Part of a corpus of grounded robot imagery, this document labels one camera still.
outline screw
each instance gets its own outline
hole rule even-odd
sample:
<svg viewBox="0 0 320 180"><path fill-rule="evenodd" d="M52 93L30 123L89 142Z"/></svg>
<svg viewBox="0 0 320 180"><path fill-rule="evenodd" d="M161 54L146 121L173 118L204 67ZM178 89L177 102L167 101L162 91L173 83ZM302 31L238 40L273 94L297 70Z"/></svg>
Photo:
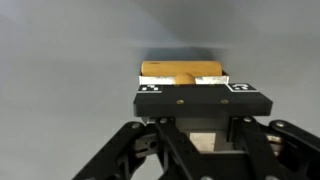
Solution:
<svg viewBox="0 0 320 180"><path fill-rule="evenodd" d="M160 123L162 123L162 124L167 123L167 119L161 119Z"/></svg>
<svg viewBox="0 0 320 180"><path fill-rule="evenodd" d="M181 100L181 99L178 100L178 101L177 101L177 104L184 104L184 100Z"/></svg>
<svg viewBox="0 0 320 180"><path fill-rule="evenodd" d="M200 180L214 180L214 179L210 176L203 176Z"/></svg>
<svg viewBox="0 0 320 180"><path fill-rule="evenodd" d="M285 126L285 124L284 124L283 122L277 122L276 125L277 125L278 127L284 127L284 126Z"/></svg>
<svg viewBox="0 0 320 180"><path fill-rule="evenodd" d="M220 101L221 104L229 104L229 101L227 99L222 99Z"/></svg>
<svg viewBox="0 0 320 180"><path fill-rule="evenodd" d="M269 176L266 176L266 180L279 180L279 178L269 175Z"/></svg>
<svg viewBox="0 0 320 180"><path fill-rule="evenodd" d="M244 120L245 122L251 122L251 121L252 121L252 119L249 118L249 117L245 117L245 118L243 118L243 120Z"/></svg>
<svg viewBox="0 0 320 180"><path fill-rule="evenodd" d="M131 126L133 129L137 129L140 127L140 123L133 123Z"/></svg>

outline gray background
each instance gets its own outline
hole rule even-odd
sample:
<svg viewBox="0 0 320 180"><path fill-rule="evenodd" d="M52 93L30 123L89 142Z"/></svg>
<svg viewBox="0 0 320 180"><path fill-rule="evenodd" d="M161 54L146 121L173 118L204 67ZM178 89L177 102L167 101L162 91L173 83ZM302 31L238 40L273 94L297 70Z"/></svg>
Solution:
<svg viewBox="0 0 320 180"><path fill-rule="evenodd" d="M143 59L220 60L320 135L319 0L0 0L0 179L67 180L133 117ZM135 179L156 179L153 161Z"/></svg>

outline gray wall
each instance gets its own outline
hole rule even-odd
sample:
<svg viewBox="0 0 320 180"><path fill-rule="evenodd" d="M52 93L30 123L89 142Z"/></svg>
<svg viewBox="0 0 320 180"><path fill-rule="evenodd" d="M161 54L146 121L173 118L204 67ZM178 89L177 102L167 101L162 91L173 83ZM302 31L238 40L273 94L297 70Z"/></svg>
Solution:
<svg viewBox="0 0 320 180"><path fill-rule="evenodd" d="M0 0L0 179L71 179L133 117L142 59L220 60L320 135L319 0ZM156 179L151 161L136 179Z"/></svg>

